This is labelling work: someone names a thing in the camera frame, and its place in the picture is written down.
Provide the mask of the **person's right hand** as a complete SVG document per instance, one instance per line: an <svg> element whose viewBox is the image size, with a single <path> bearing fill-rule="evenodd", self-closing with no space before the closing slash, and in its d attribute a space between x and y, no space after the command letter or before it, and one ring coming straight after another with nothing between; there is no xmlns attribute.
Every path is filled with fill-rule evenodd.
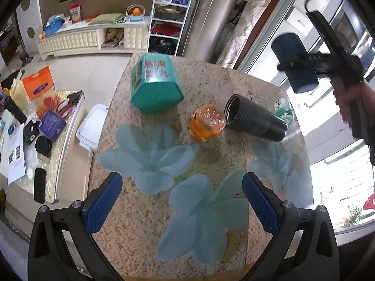
<svg viewBox="0 0 375 281"><path fill-rule="evenodd" d="M339 113L341 114L343 122L349 125L350 128L352 127L350 104L356 99L362 99L365 94L365 87L366 85L364 83L350 86L348 90L338 86L334 87L333 95L336 98Z"/></svg>

